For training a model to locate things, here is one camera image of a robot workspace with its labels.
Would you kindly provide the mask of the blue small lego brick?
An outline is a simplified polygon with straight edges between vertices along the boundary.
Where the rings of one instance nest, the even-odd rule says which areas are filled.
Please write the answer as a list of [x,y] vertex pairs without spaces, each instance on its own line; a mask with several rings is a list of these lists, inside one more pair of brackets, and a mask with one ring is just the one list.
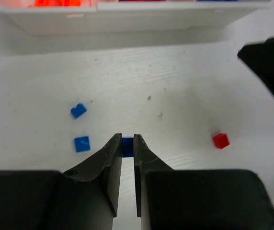
[[131,158],[134,156],[133,137],[122,138],[122,157]]

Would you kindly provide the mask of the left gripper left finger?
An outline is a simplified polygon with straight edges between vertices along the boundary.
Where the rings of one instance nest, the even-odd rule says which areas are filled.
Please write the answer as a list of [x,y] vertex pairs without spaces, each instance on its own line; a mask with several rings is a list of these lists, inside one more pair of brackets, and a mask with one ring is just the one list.
[[99,151],[63,173],[78,183],[98,179],[113,217],[118,210],[122,151],[122,134],[116,133]]

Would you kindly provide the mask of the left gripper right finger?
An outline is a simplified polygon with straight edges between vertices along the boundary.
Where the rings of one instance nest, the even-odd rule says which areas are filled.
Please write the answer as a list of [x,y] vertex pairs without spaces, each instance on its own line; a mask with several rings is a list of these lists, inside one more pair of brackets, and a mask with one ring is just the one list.
[[133,137],[134,176],[137,217],[141,217],[142,183],[145,175],[152,171],[173,171],[161,158],[153,153],[140,134]]

